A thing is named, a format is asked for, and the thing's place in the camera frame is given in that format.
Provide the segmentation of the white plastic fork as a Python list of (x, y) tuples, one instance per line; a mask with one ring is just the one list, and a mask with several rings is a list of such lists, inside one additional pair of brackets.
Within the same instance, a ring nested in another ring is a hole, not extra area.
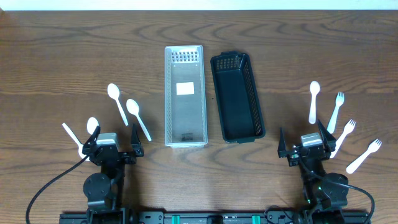
[(334, 158), (338, 152), (338, 150), (340, 149), (343, 141), (345, 140), (345, 138), (347, 137), (348, 134), (352, 133), (354, 128), (356, 126), (356, 121), (351, 119), (349, 120), (346, 125), (344, 126), (343, 132), (341, 134), (341, 136), (336, 140), (336, 147), (335, 150), (331, 153), (330, 155), (330, 159)]
[(377, 152), (381, 147), (382, 141), (380, 139), (375, 139), (357, 159), (355, 159), (351, 164), (346, 167), (346, 172), (353, 174), (358, 167), (365, 161), (365, 159), (372, 153)]

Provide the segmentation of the white perforated plastic tray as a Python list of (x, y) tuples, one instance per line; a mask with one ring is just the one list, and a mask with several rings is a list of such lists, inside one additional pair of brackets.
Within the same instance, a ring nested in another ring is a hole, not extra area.
[(165, 145), (203, 147), (208, 143), (203, 46), (166, 46), (164, 68)]

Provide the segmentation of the black perforated plastic tray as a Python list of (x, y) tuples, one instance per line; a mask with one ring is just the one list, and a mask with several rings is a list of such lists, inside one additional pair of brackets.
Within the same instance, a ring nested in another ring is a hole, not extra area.
[(223, 139), (242, 144), (263, 138), (266, 129), (249, 55), (222, 52), (210, 65)]

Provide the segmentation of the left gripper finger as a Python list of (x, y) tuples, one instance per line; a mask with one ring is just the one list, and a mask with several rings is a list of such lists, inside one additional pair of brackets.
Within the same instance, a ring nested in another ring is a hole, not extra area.
[(96, 140), (98, 136), (100, 135), (101, 128), (100, 126), (97, 126), (95, 130), (93, 131), (93, 134), (88, 138), (86, 143), (84, 143), (83, 147), (91, 147), (96, 144)]
[(141, 150), (141, 141), (139, 140), (139, 136), (137, 133), (137, 126), (135, 124), (132, 125), (132, 132), (131, 132), (131, 147), (133, 150)]

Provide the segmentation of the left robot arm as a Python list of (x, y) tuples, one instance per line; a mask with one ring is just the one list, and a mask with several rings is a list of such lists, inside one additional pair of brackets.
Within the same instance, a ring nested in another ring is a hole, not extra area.
[(84, 143), (82, 153), (89, 157), (101, 171), (90, 175), (83, 184), (83, 192), (88, 200), (87, 223), (139, 223), (139, 216), (130, 208), (122, 207), (125, 166), (136, 163), (144, 156), (144, 149), (132, 126), (131, 147), (128, 152), (119, 151), (119, 141), (115, 133), (100, 133), (98, 126)]

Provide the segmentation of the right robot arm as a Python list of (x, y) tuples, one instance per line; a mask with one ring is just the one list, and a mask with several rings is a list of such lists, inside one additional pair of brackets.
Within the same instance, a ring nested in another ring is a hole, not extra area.
[(292, 215), (294, 223), (343, 223), (341, 208), (348, 204), (348, 178), (342, 174), (326, 173), (323, 161), (335, 151), (336, 139), (318, 122), (319, 132), (303, 140), (301, 145), (288, 150), (283, 129), (280, 129), (280, 158), (286, 158), (289, 166), (299, 166), (303, 181), (303, 194), (308, 205)]

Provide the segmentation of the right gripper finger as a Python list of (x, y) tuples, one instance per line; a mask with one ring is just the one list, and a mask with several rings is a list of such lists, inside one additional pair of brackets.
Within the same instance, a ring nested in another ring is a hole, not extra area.
[(280, 128), (280, 139), (279, 139), (279, 145), (278, 145), (278, 152), (286, 152), (286, 144), (285, 144), (285, 138), (284, 138), (284, 131), (283, 128)]
[(319, 132), (324, 146), (336, 146), (335, 137), (324, 127), (320, 120), (317, 121)]

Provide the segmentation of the pale green plastic fork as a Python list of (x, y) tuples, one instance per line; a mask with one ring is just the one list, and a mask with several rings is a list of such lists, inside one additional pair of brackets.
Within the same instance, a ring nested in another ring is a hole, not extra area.
[(336, 100), (335, 100), (335, 108), (332, 112), (331, 118), (330, 118), (328, 126), (327, 126), (327, 131), (331, 134), (333, 134), (335, 131), (338, 112), (339, 112), (340, 107), (343, 105), (344, 101), (345, 101), (344, 93), (338, 92), (338, 94), (336, 96)]

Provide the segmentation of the black mounting rail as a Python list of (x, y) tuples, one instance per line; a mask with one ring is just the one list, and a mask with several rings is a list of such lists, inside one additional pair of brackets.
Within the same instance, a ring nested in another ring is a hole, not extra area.
[(127, 223), (127, 224), (280, 224), (280, 223), (370, 223), (369, 215), (362, 211), (315, 212), (310, 217), (300, 217), (293, 211), (268, 210), (265, 213), (164, 213), (116, 212), (108, 214), (64, 213), (61, 224)]

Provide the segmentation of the white plastic spoon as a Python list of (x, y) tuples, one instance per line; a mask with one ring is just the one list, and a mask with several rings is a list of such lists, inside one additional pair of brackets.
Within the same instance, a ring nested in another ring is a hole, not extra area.
[(95, 117), (90, 117), (86, 124), (86, 130), (90, 135), (92, 135), (97, 126), (99, 126), (98, 120)]
[(121, 117), (122, 117), (122, 120), (123, 120), (124, 124), (125, 124), (126, 126), (128, 126), (129, 123), (128, 123), (126, 114), (125, 114), (125, 112), (124, 112), (124, 110), (123, 110), (123, 108), (122, 108), (122, 106), (121, 106), (120, 100), (119, 100), (119, 96), (120, 96), (120, 90), (119, 90), (119, 88), (118, 88), (115, 84), (110, 83), (110, 84), (108, 85), (108, 87), (107, 87), (107, 92), (108, 92), (108, 96), (109, 96), (110, 98), (112, 98), (112, 99), (116, 102), (117, 107), (118, 107), (118, 110), (119, 110), (120, 115), (121, 115)]
[(312, 81), (310, 84), (310, 93), (311, 93), (311, 103), (310, 103), (310, 111), (308, 115), (308, 122), (310, 124), (315, 124), (317, 120), (317, 95), (320, 92), (320, 84), (317, 81)]
[(63, 123), (62, 126), (65, 129), (65, 131), (68, 133), (68, 135), (72, 138), (72, 140), (77, 144), (77, 146), (78, 146), (78, 154), (79, 154), (79, 156), (82, 159), (84, 159), (85, 155), (83, 154), (83, 144), (76, 137), (75, 133), (68, 127), (68, 125), (66, 123)]
[(142, 128), (142, 130), (143, 130), (143, 132), (144, 132), (144, 134), (145, 134), (145, 136), (147, 138), (147, 140), (149, 142), (151, 142), (152, 138), (151, 138), (151, 136), (150, 136), (145, 124), (143, 123), (143, 121), (142, 121), (142, 119), (141, 119), (141, 117), (139, 115), (139, 105), (137, 104), (137, 102), (135, 100), (133, 100), (133, 99), (128, 99), (127, 102), (126, 102), (126, 107), (127, 107), (128, 112), (133, 114), (137, 118), (137, 120), (138, 120), (138, 122), (139, 122), (139, 124), (140, 124), (140, 126), (141, 126), (141, 128)]

